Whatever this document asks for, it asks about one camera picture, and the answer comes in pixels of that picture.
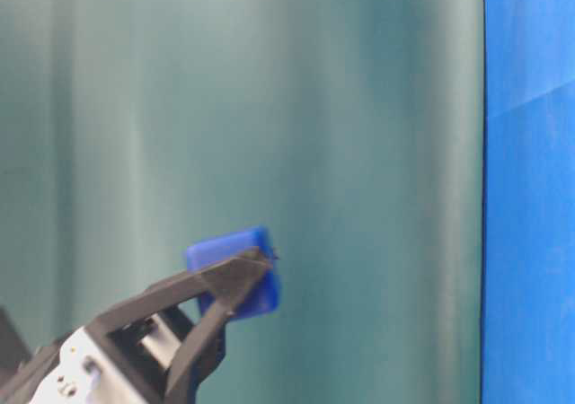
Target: blue cube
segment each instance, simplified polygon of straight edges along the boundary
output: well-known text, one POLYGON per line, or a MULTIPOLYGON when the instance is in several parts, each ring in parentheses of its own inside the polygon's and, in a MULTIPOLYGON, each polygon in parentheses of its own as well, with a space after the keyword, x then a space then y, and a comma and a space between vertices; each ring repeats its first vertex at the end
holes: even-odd
MULTIPOLYGON (((245 302, 238 308, 234 319, 244 319, 271 312, 279 305, 279 279, 275 270, 276 259, 268 231, 258 226, 198 242, 186 250, 188 270, 198 271, 252 247, 258 247, 261 250, 270 260, 273 269, 266 273, 261 282, 252 290, 245 302)), ((202 316, 212 301, 213 298, 209 294, 199 297, 199 310, 202 316)))

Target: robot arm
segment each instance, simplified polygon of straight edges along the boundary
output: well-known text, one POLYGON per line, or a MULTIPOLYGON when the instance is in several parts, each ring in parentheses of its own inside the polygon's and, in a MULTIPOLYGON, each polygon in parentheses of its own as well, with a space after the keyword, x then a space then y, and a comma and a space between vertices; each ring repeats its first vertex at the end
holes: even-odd
POLYGON ((0 383, 0 403, 194 404, 224 358, 227 322, 272 268, 255 246, 155 283, 42 348, 0 383), (206 295, 194 325, 178 305, 206 295))

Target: teal backdrop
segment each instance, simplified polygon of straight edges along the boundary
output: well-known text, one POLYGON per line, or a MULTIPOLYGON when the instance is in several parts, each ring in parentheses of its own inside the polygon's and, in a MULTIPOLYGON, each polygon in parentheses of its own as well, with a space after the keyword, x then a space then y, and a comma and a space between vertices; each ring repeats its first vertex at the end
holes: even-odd
POLYGON ((0 0, 0 303, 30 345, 266 224, 202 403, 479 401, 482 0, 0 0))

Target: blue fabric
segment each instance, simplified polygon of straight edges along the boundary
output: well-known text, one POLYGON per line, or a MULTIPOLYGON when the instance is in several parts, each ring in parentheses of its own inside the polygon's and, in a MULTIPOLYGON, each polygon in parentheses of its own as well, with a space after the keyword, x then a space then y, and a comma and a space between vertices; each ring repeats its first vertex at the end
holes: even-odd
POLYGON ((485 0, 483 403, 575 400, 575 0, 485 0))

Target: blue block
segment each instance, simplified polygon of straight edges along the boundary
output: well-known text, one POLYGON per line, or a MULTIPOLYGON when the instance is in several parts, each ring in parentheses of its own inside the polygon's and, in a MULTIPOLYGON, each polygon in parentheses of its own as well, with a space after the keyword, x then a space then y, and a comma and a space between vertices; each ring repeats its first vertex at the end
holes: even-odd
MULTIPOLYGON (((244 319, 271 312, 279 305, 279 279, 276 275, 276 260, 268 231, 261 226, 254 227, 198 242, 186 250, 188 270, 198 271, 252 247, 258 247, 270 259, 273 269, 264 276, 252 294, 239 307, 234 319, 244 319)), ((199 298, 199 310, 202 315, 212 301, 213 298, 209 294, 203 294, 199 298)))

